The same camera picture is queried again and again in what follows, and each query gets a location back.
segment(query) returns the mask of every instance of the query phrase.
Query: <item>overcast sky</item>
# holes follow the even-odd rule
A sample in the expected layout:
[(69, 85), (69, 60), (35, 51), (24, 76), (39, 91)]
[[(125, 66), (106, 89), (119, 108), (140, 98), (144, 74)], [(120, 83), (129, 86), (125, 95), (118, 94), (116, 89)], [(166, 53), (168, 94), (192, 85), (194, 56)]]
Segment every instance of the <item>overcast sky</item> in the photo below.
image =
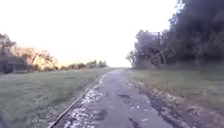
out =
[(140, 29), (169, 28), (176, 0), (0, 0), (0, 33), (47, 49), (60, 63), (125, 59)]

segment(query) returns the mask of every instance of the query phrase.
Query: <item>road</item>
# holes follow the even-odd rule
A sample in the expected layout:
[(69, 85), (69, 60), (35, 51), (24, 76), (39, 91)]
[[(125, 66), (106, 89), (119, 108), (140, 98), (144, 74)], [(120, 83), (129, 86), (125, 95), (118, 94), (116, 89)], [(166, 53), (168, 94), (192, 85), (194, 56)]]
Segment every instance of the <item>road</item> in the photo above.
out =
[(122, 75), (105, 74), (54, 128), (173, 128)]

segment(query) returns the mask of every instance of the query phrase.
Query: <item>grassy field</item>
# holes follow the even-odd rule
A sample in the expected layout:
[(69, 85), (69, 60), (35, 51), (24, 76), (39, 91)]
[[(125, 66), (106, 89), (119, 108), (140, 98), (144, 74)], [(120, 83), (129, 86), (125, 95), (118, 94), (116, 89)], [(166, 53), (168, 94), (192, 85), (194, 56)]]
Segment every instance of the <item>grassy field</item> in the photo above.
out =
[(0, 114), (10, 128), (47, 127), (86, 85), (110, 69), (0, 76)]
[(224, 71), (128, 70), (127, 74), (162, 91), (179, 95), (224, 115)]

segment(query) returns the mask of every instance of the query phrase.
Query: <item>asphalt road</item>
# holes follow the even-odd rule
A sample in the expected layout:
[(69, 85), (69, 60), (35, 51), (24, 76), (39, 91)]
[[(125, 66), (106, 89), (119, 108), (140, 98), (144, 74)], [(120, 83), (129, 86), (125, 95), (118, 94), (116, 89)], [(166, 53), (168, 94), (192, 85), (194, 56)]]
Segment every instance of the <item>asphalt road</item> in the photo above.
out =
[(105, 74), (55, 128), (173, 128), (122, 70)]

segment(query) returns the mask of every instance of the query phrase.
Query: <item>distant trees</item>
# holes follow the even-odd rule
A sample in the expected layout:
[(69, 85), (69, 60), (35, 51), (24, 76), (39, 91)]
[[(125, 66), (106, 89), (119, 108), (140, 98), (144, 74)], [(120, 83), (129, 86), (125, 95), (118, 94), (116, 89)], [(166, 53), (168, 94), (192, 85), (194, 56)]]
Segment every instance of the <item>distant trees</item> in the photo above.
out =
[(224, 59), (224, 1), (179, 0), (179, 10), (162, 33), (140, 30), (127, 59), (133, 67)]
[(7, 35), (0, 34), (0, 73), (18, 71), (56, 71), (78, 70), (83, 68), (104, 68), (105, 61), (90, 61), (87, 64), (73, 63), (60, 67), (55, 57), (47, 50), (38, 51), (35, 48), (16, 46)]

